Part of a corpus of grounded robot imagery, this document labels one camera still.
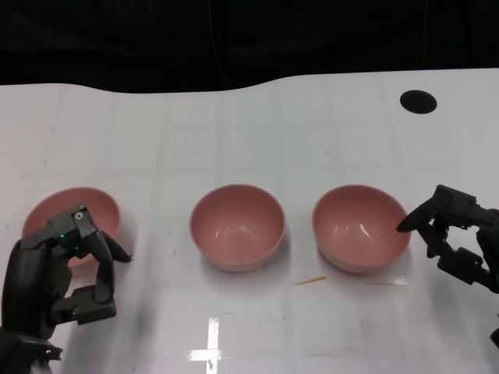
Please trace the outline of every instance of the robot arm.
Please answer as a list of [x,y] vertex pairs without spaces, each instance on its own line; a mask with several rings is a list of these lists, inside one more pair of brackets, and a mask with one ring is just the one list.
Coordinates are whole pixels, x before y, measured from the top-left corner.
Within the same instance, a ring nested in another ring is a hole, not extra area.
[[[476,240],[483,259],[468,249],[454,250],[446,241],[450,226],[464,230],[477,226]],[[477,282],[499,293],[499,210],[484,209],[476,197],[439,185],[433,197],[411,212],[397,230],[417,230],[428,245],[427,257],[440,257],[439,269],[467,284]],[[482,268],[484,259],[489,270]],[[499,348],[499,329],[490,338]]]
[[[95,285],[77,288],[66,298],[73,276],[68,261],[88,254],[99,262]],[[129,263],[131,259],[97,228],[85,206],[54,216],[12,249],[3,288],[0,344],[17,344],[16,352],[29,364],[59,359],[62,350],[47,341],[55,327],[115,316],[113,261]],[[12,363],[15,356],[6,358]]]

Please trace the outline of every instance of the black background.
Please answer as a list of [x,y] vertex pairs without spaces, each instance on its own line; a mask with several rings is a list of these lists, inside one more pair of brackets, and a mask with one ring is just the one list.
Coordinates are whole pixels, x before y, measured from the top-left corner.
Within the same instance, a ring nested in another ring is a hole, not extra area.
[[227,90],[499,66],[495,0],[0,0],[0,84]]

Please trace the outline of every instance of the black circular hole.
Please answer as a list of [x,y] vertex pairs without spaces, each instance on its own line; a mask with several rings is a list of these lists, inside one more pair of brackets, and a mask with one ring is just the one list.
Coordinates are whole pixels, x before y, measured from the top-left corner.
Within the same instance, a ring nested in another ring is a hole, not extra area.
[[429,93],[410,90],[400,96],[400,104],[405,110],[417,115],[427,115],[437,108],[437,100]]

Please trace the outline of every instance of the table surface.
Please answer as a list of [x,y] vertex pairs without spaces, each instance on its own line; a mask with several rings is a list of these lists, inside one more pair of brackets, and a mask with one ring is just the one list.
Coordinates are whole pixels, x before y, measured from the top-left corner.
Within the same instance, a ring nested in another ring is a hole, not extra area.
[[[116,264],[114,319],[58,326],[55,373],[497,372],[499,297],[440,271],[418,235],[385,272],[342,273],[319,255],[310,218],[324,192],[349,183],[407,210],[438,184],[499,208],[498,82],[499,70],[455,70],[217,93],[2,86],[0,271],[39,200],[98,187],[118,200],[120,242],[135,261]],[[413,89],[433,94],[437,110],[405,111],[400,95]],[[272,192],[288,220],[288,251],[253,273],[216,270],[189,236],[195,202],[235,182]],[[479,251],[470,231],[449,242]],[[72,288],[91,281],[75,277]]]

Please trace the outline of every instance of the bowl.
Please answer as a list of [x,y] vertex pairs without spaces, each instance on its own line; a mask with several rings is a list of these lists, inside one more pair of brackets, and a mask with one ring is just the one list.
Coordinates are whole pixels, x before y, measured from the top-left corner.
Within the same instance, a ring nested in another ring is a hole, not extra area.
[[[118,203],[106,192],[91,187],[64,189],[43,199],[31,210],[24,221],[22,236],[25,237],[43,228],[52,216],[79,205],[86,206],[94,223],[116,240],[121,221]],[[73,257],[69,261],[69,267],[75,270],[92,260],[95,260],[92,255],[82,259]]]
[[313,233],[318,249],[335,266],[350,273],[375,273],[409,245],[410,233],[396,230],[406,215],[386,192],[367,185],[344,185],[317,202]]
[[227,185],[203,197],[190,217],[190,234],[210,263],[229,271],[254,270],[277,252],[285,215],[267,191]]

